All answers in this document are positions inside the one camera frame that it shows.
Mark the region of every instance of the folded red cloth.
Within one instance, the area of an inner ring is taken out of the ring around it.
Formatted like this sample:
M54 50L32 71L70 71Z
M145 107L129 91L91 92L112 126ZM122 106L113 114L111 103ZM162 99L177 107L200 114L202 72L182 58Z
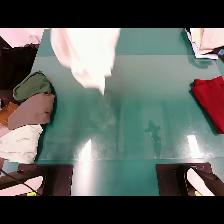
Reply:
M224 134L224 80L222 76L212 80L194 80L191 89L194 96L210 116L217 132Z

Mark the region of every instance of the black cable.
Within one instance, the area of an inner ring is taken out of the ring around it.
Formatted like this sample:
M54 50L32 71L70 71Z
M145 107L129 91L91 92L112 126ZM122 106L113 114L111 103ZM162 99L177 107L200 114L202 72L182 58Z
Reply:
M16 178L12 177L11 175L9 175L8 173L6 173L4 170L0 169L0 173L4 173L6 176L11 177L13 180L17 181L20 184L25 185L26 187L28 187L30 190L32 190L33 192L35 192L36 194L38 194L39 196L41 196L37 191L35 191L32 187L30 187L29 185L23 183L22 181L17 180Z

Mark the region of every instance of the black cloth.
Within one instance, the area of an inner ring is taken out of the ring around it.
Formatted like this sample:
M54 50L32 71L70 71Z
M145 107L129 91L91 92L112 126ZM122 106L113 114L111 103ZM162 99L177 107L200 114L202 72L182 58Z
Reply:
M0 55L0 89L13 90L31 72L37 46L3 48Z

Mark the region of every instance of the green table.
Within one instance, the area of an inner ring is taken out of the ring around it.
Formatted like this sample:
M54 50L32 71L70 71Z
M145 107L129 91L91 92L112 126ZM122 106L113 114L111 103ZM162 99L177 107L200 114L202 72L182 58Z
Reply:
M74 164L73 195L158 195L157 163L211 162L224 180L224 136L190 93L195 78L224 74L195 59L183 29L122 29L104 97L57 60L46 30L33 65L55 89L39 164Z

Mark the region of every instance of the orange cloth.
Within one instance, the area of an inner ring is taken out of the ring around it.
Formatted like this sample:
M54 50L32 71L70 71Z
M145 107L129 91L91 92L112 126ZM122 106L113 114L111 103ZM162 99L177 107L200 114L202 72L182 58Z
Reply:
M19 106L9 102L5 107L0 110L0 124L8 127L8 117L18 108Z

